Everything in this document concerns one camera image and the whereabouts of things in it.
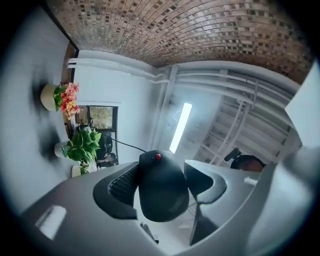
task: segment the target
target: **flower pot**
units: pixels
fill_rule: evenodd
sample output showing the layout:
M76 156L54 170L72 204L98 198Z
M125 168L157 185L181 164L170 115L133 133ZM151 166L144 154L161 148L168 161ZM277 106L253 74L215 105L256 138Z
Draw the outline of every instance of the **flower pot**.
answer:
M54 145L54 153L58 158L64 158L64 154L62 152L62 146L66 146L68 141L59 142Z
M81 166L73 165L71 168L71 178L81 175Z
M41 91L40 101L42 105L49 111L56 111L54 93L57 87L57 85L46 84Z

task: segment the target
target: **window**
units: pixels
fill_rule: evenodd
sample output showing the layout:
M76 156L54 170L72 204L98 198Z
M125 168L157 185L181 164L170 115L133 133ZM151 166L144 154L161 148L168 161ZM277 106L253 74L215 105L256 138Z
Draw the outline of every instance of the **window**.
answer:
M79 114L75 115L76 125L78 127L90 125L105 134L107 137L101 136L100 147L106 154L114 153L116 156L114 164L118 165L118 145L114 141L117 140L118 107L82 105L79 109Z

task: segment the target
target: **ceiling light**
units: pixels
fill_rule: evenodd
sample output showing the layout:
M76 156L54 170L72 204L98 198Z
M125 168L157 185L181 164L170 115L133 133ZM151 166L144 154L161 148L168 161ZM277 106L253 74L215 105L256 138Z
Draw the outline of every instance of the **ceiling light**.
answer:
M184 103L181 116L178 122L178 126L176 127L176 130L171 142L171 146L169 149L172 153L175 153L177 150L182 134L184 133L191 109L192 109L192 104Z

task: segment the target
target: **brick wall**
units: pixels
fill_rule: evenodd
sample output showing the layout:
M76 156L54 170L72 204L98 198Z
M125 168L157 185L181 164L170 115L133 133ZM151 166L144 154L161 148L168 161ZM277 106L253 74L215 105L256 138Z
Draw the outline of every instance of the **brick wall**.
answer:
M302 83L314 56L267 0L47 0L81 50L156 67L204 60L252 64Z

